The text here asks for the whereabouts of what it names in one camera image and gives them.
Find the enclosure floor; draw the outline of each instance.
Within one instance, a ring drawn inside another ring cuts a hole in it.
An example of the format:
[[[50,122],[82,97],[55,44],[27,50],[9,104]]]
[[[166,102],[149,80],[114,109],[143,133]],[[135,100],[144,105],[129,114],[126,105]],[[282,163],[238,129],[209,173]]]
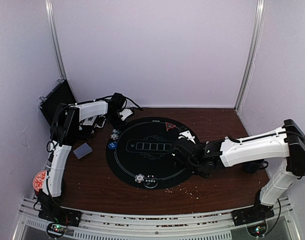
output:
[[[182,122],[201,142],[226,135],[247,136],[233,109],[146,108],[131,119],[153,116]],[[64,172],[63,207],[131,215],[206,213],[252,205],[255,193],[269,181],[265,170],[249,175],[236,165],[214,171],[207,179],[193,175],[170,189],[137,189],[119,180],[108,167],[106,145],[112,129],[106,125],[97,130],[87,142],[93,152],[81,160],[70,153]],[[83,143],[79,141],[73,149]]]

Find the white wall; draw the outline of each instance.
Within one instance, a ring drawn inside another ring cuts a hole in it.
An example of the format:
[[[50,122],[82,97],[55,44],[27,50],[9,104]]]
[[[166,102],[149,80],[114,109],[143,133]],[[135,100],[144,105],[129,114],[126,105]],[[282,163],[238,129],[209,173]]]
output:
[[[78,101],[121,92],[142,106],[233,107],[257,0],[56,0]]]
[[[251,134],[294,119],[305,133],[305,0],[267,0],[260,47],[239,113]],[[273,174],[280,159],[271,160]],[[287,192],[305,240],[305,177]]]
[[[38,98],[58,78],[44,1],[0,1],[0,240],[45,166],[49,127]]]

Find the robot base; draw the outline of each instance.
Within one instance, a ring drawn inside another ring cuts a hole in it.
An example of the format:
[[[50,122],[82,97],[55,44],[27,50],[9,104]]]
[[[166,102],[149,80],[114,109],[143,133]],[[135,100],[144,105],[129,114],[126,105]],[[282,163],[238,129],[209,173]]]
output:
[[[238,209],[231,212],[232,220],[235,226],[251,224],[263,221],[275,216],[272,209],[266,211],[258,211],[258,208],[251,206],[248,208]]]
[[[61,208],[61,209],[67,215],[68,223],[66,223],[67,221],[66,218],[63,218],[56,223],[62,226],[68,225],[68,226],[78,227],[82,218],[82,212],[77,210],[66,209],[66,208]],[[45,219],[50,222],[54,221],[54,218],[52,216],[49,216],[49,214],[47,214],[47,211],[45,210],[41,210],[38,214],[38,217],[40,219]]]

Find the red object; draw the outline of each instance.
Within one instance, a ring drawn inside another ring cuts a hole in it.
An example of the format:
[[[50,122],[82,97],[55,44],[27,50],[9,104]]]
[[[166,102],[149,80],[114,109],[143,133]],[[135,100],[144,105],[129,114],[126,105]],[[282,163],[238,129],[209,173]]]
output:
[[[46,177],[46,170],[40,171],[34,177],[32,186],[36,195],[38,195],[39,189],[43,188],[43,183]]]
[[[175,127],[176,127],[176,125],[175,125],[175,124],[172,124],[172,123],[166,122],[166,129],[167,129],[167,131],[168,131],[169,129],[174,129]]]

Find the blue poker chip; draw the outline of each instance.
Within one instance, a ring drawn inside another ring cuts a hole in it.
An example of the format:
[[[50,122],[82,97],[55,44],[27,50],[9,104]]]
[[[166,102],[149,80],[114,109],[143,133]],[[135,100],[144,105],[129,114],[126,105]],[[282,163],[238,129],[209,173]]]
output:
[[[111,150],[117,148],[117,142],[113,141],[113,142],[109,143],[108,148]]]
[[[142,174],[137,174],[137,175],[134,177],[134,181],[135,181],[136,183],[139,183],[139,184],[141,184],[142,181],[144,181],[144,179],[145,179],[145,176],[142,175]]]

